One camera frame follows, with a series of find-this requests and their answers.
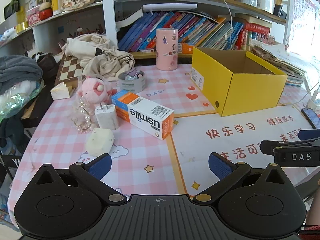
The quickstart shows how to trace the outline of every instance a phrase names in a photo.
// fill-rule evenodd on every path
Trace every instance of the pink cylindrical container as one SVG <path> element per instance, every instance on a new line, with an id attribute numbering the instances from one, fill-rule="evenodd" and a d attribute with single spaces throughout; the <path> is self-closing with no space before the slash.
<path id="1" fill-rule="evenodd" d="M 157 29 L 156 37 L 156 67 L 164 71 L 175 70 L 178 67 L 178 30 Z"/>

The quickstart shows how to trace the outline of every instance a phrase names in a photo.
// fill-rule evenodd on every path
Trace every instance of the white cable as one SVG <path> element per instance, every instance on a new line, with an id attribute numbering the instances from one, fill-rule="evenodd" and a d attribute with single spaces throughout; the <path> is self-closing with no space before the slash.
<path id="1" fill-rule="evenodd" d="M 230 13 L 230 19 L 231 19 L 231 28 L 230 28 L 230 31 L 231 31 L 231 33 L 230 33 L 230 47 L 231 47 L 231 49 L 233 49 L 233 47 L 232 47 L 232 42 L 231 42 L 231 34 L 232 34 L 232 29 L 233 29 L 233 27 L 232 27 L 232 14 L 231 14 L 231 11 L 230 11 L 230 8 L 229 8 L 229 5 L 227 4 L 226 0 L 223 0 L 223 1 L 224 1 L 224 3 L 226 4 L 226 6 L 228 7 L 228 10 L 229 10 L 229 13 Z"/>
<path id="2" fill-rule="evenodd" d="M 292 105 L 295 105 L 295 104 L 297 104 L 297 103 L 300 103 L 308 94 L 309 94 L 309 93 L 307 92 L 306 95 L 305 95 L 301 100 L 299 100 L 298 102 L 295 102 L 295 103 L 292 103 L 292 104 L 287 104 L 287 105 L 285 105 L 285 106 L 292 106 Z"/>

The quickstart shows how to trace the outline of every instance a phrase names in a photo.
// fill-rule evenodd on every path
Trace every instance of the pink plush toy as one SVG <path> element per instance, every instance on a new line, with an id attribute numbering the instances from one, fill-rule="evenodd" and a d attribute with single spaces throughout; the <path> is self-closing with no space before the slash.
<path id="1" fill-rule="evenodd" d="M 108 101 L 109 96 L 113 95 L 113 93 L 114 89 L 112 89 L 111 85 L 108 89 L 101 79 L 91 77 L 87 77 L 78 90 L 78 95 L 92 104 Z"/>

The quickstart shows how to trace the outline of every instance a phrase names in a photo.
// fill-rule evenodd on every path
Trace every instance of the grey tape roll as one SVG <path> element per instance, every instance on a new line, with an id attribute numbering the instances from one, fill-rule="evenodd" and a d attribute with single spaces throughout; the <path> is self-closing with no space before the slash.
<path id="1" fill-rule="evenodd" d="M 131 93 L 139 93 L 143 91 L 146 88 L 146 78 L 145 74 L 138 79 L 134 80 L 124 80 L 125 73 L 121 73 L 119 75 L 119 86 L 121 89 L 127 90 L 128 92 Z"/>

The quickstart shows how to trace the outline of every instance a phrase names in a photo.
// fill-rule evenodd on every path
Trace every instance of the beige cloth bag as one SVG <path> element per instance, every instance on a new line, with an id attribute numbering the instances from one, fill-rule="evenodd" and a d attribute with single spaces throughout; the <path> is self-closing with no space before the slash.
<path id="1" fill-rule="evenodd" d="M 110 40 L 100 34 L 83 34 L 68 39 L 62 47 L 67 56 L 80 59 L 83 75 L 100 74 L 109 81 L 118 80 L 118 75 L 134 66 L 132 54 L 110 46 Z"/>

